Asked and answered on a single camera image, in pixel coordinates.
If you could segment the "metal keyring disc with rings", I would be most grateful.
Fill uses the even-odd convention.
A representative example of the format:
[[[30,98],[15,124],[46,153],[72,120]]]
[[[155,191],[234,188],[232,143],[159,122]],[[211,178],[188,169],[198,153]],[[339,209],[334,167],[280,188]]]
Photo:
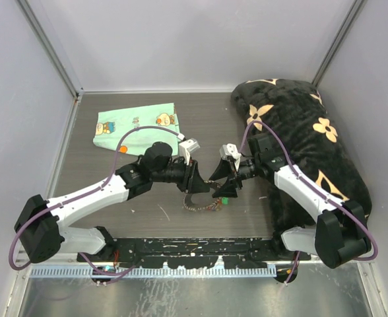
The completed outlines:
[[[213,211],[212,208],[220,203],[220,198],[213,198],[212,194],[221,187],[218,182],[207,180],[205,181],[210,188],[209,193],[205,194],[185,194],[183,197],[183,207],[192,212],[198,211]]]

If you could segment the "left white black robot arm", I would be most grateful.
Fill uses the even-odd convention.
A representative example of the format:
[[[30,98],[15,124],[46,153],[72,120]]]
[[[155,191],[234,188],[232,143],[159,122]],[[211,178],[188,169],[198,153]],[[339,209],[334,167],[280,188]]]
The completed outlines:
[[[61,197],[30,197],[14,226],[30,263],[42,263],[58,253],[82,252],[101,262],[112,259],[115,241],[104,227],[81,229],[74,223],[107,206],[145,194],[155,183],[175,184],[187,194],[209,192],[198,162],[191,157],[198,148],[195,139],[182,141],[181,156],[172,158],[169,144],[156,142],[135,162],[91,186]]]

